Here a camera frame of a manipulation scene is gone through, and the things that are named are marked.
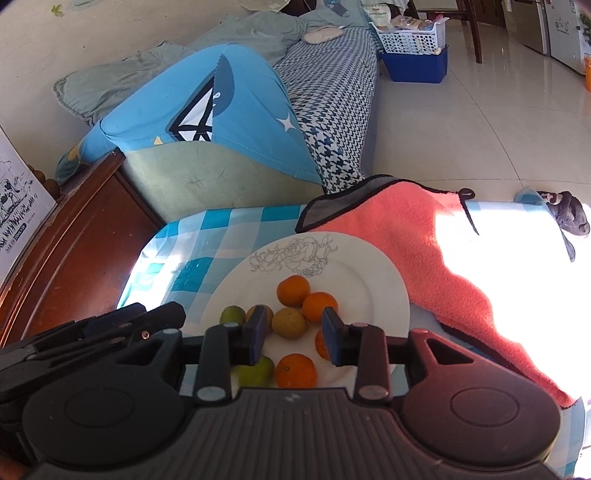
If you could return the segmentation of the person left hand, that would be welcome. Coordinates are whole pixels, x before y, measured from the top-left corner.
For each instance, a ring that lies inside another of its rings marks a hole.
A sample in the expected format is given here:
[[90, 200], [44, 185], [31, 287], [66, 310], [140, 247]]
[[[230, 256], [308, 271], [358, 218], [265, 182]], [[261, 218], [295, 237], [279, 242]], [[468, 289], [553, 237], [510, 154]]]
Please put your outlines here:
[[0, 452], [0, 480], [22, 480], [29, 469]]

